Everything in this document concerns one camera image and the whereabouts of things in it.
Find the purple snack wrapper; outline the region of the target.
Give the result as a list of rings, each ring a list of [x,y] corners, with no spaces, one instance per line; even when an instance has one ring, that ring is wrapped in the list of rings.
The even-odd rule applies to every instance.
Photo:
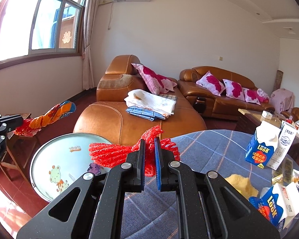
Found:
[[[98,164],[92,162],[89,164],[89,168],[87,169],[87,172],[93,173],[95,176],[97,176],[101,174],[102,168]]]

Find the red foam net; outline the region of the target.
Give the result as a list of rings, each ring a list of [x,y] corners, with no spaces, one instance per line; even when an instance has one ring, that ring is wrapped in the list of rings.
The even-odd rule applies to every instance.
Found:
[[[158,138],[161,134],[163,134],[163,132],[164,131],[160,128],[160,126],[157,125],[148,129],[140,137],[145,140],[145,175],[147,177],[152,177],[156,174],[154,139]],[[95,164],[107,168],[113,168],[118,164],[125,162],[129,153],[138,151],[140,149],[140,143],[140,140],[138,140],[133,146],[91,143],[89,145],[89,154],[91,160]],[[171,151],[176,160],[180,160],[180,153],[177,144],[171,141],[170,138],[161,139],[160,145],[162,149]]]

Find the blue look carton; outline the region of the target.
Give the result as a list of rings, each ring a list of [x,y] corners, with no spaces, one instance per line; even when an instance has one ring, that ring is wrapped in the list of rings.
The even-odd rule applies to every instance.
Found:
[[[264,169],[278,147],[280,128],[262,121],[247,146],[245,160]]]
[[[299,190],[294,182],[287,186],[276,183],[260,197],[249,202],[281,232],[299,214]]]

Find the light green trash bin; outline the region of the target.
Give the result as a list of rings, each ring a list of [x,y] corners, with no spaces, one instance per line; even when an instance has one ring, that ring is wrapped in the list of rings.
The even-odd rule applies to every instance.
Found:
[[[30,163],[30,182],[35,192],[51,202],[87,173],[89,164],[93,162],[89,154],[91,143],[110,144],[95,134],[70,133],[42,145]],[[101,174],[110,170],[103,166],[101,168]]]

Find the blue plaid tablecloth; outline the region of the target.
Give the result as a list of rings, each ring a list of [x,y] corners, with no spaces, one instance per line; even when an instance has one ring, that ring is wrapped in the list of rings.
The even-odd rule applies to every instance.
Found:
[[[249,178],[257,190],[271,185],[273,171],[245,160],[252,136],[228,130],[206,130],[177,136],[183,165],[192,176],[185,180],[188,202],[196,217],[188,220],[194,238],[299,238],[299,214],[291,226],[278,231],[228,184],[232,174]],[[161,192],[154,177],[145,180],[142,193],[127,193],[122,218],[122,238],[184,238],[178,221],[175,192]]]

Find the clear dark snack sachets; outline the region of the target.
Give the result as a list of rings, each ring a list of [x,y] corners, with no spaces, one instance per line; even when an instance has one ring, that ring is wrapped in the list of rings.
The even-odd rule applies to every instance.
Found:
[[[272,185],[278,183],[287,186],[292,182],[293,161],[285,158],[277,170],[272,170]]]

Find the wooden coffee table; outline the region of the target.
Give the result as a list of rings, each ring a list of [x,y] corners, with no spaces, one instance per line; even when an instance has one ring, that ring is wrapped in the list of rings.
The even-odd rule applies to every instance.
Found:
[[[272,119],[266,119],[262,116],[261,112],[257,111],[249,111],[244,109],[238,109],[238,112],[241,114],[241,116],[238,118],[237,125],[235,127],[236,131],[244,132],[248,134],[253,134],[256,130],[256,127],[258,127],[262,121],[266,121],[271,123],[272,125],[276,127],[280,127],[283,120],[286,120],[287,114],[279,114],[274,113],[272,116]],[[296,158],[299,151],[299,138],[295,137],[294,142],[289,149],[288,154],[292,158]]]

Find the folded blue striped cloth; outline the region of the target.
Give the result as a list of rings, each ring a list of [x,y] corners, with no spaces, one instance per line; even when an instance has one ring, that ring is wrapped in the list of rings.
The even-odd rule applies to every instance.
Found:
[[[146,120],[150,120],[150,121],[154,121],[157,119],[166,120],[166,117],[160,113],[157,113],[157,112],[154,112],[154,111],[148,110],[148,109],[143,109],[143,108],[137,107],[137,106],[128,107],[126,109],[126,112],[129,113],[130,115],[133,115],[133,116],[136,116],[139,118],[143,118]]]

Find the white tall milk carton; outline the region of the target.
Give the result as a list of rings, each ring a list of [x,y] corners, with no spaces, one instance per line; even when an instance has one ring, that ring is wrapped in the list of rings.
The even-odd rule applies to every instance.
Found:
[[[277,170],[280,164],[283,162],[285,156],[287,155],[293,141],[295,139],[297,130],[290,123],[283,121],[281,126],[281,132],[278,140],[278,147],[271,156],[267,167]]]

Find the folded white cloth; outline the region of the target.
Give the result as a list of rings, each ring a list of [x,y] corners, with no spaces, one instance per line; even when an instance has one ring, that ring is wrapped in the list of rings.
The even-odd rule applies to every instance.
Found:
[[[128,107],[137,106],[142,109],[151,110],[163,115],[165,118],[174,114],[176,105],[175,100],[157,96],[141,89],[128,92],[124,101]]]

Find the pink floral pillow middle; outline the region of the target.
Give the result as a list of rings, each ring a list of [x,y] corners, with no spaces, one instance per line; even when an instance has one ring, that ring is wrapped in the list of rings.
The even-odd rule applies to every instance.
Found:
[[[223,79],[226,88],[226,97],[245,101],[242,86],[228,79]]]

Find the pink floral pillow left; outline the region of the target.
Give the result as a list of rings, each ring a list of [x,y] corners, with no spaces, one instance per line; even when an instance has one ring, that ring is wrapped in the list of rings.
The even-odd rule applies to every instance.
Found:
[[[202,76],[196,84],[202,86],[203,88],[209,90],[215,96],[221,96],[222,92],[224,92],[224,85],[216,78],[214,75],[208,71],[204,76]]]

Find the pink covered side stand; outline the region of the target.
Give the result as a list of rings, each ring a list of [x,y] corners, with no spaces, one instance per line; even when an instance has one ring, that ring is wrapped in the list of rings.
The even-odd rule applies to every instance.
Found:
[[[277,89],[270,95],[269,102],[276,113],[291,112],[294,107],[294,93],[285,88]]]

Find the beige curtain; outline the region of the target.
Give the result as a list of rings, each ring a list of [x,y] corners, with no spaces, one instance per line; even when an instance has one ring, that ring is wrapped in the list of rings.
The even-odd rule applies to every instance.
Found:
[[[94,25],[94,17],[98,10],[100,0],[86,0],[84,22],[83,22],[83,70],[82,85],[83,90],[89,90],[95,87],[93,77],[92,52],[90,42]]]

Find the window with frame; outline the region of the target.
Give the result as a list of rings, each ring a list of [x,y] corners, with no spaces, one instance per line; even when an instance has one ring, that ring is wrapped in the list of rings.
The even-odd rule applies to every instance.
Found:
[[[0,0],[0,70],[83,52],[86,0]]]

